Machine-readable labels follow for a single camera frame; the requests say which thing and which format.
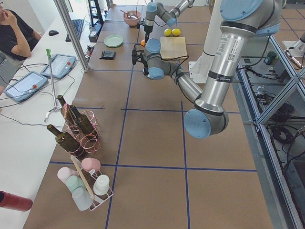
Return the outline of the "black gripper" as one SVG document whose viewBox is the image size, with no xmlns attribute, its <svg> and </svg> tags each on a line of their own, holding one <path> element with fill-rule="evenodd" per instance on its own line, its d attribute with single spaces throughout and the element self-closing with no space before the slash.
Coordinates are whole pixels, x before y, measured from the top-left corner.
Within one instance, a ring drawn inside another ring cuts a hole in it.
<svg viewBox="0 0 305 229">
<path fill-rule="evenodd" d="M 149 40 L 150 33 L 153 31 L 153 27 L 150 25 L 144 25 L 144 31 L 145 31 L 145 38 L 144 38 L 144 43 L 146 44 Z"/>
<path fill-rule="evenodd" d="M 143 67 L 143 75 L 148 76 L 149 75 L 149 68 L 147 66 Z"/>
</svg>

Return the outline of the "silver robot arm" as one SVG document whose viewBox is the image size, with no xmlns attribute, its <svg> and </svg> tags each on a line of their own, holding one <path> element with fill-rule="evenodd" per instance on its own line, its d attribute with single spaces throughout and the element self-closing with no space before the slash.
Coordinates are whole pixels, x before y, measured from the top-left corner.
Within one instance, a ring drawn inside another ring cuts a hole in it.
<svg viewBox="0 0 305 229">
<path fill-rule="evenodd" d="M 158 16 L 166 25 L 172 27 L 176 22 L 177 18 L 187 8 L 193 6 L 194 0 L 182 0 L 170 11 L 167 11 L 163 4 L 149 2 L 146 7 L 146 15 L 143 20 L 143 26 L 145 31 L 145 43 L 148 42 L 150 33 L 153 31 L 155 17 Z"/>
<path fill-rule="evenodd" d="M 277 33 L 283 3 L 280 0 L 217 0 L 214 3 L 213 15 L 220 18 L 221 36 L 213 51 L 213 61 L 203 88 L 179 64 L 163 60 L 160 41 L 149 37 L 155 17 L 172 26 L 181 13 L 192 5 L 191 0 L 183 0 L 170 11 L 160 3 L 147 5 L 142 56 L 150 79 L 160 80 L 170 76 L 193 102 L 194 109 L 184 116 L 184 127 L 191 136 L 202 139 L 218 134 L 227 127 L 229 118 L 223 102 L 245 45 L 254 36 Z"/>
</svg>

